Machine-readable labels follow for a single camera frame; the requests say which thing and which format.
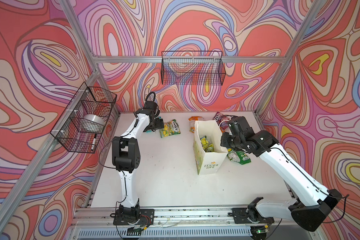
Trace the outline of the yellow-green Fox's bag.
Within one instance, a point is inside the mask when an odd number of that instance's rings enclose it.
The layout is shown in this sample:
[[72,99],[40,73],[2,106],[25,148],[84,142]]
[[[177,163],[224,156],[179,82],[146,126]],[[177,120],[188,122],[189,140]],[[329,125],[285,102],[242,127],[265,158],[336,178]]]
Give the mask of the yellow-green Fox's bag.
[[179,124],[175,119],[164,123],[164,127],[160,129],[160,136],[161,138],[173,136],[173,135],[179,135],[181,133]]
[[214,144],[207,138],[207,136],[201,137],[200,141],[201,141],[202,148],[206,153],[214,152],[214,150],[215,150]]

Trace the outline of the white paper bag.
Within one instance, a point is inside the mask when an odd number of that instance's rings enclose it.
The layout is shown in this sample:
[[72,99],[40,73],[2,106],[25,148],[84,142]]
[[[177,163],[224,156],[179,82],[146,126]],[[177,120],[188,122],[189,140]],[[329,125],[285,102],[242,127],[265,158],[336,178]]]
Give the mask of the white paper bag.
[[227,157],[227,148],[221,146],[222,136],[216,121],[195,122],[193,149],[199,176],[216,174]]

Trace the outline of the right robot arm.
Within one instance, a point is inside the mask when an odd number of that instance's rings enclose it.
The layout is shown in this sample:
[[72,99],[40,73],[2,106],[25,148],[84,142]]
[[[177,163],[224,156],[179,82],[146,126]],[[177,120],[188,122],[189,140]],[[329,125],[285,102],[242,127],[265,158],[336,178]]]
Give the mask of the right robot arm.
[[246,118],[238,116],[232,116],[228,126],[230,132],[223,133],[221,146],[255,155],[274,169],[295,194],[294,198],[284,201],[257,197],[243,214],[236,214],[236,218],[251,223],[271,218],[291,220],[304,230],[315,232],[336,205],[347,199],[308,174],[270,132],[255,133]]

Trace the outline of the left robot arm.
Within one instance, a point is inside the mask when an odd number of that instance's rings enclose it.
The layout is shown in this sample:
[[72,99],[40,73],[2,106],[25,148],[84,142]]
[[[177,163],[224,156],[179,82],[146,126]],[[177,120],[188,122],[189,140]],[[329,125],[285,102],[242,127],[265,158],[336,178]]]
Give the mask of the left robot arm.
[[120,208],[136,209],[139,206],[134,188],[134,170],[139,167],[142,159],[138,139],[144,132],[155,132],[164,127],[155,100],[156,93],[149,92],[143,107],[134,112],[135,119],[128,129],[121,136],[112,139],[112,163],[121,180]]

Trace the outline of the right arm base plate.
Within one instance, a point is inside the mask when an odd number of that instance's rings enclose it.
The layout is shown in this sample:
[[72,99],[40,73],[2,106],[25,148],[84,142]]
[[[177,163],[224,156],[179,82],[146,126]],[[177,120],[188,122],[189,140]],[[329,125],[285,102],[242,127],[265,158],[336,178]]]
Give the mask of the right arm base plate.
[[235,224],[271,225],[275,222],[274,218],[262,217],[256,209],[257,204],[263,199],[263,197],[257,197],[246,208],[232,208],[231,212],[228,213],[228,216],[234,218]]

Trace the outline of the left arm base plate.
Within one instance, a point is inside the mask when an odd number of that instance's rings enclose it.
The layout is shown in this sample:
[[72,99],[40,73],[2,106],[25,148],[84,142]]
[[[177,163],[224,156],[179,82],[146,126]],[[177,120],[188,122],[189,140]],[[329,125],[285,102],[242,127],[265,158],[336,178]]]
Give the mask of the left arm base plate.
[[115,226],[150,226],[154,223],[154,209],[122,209],[112,215]]

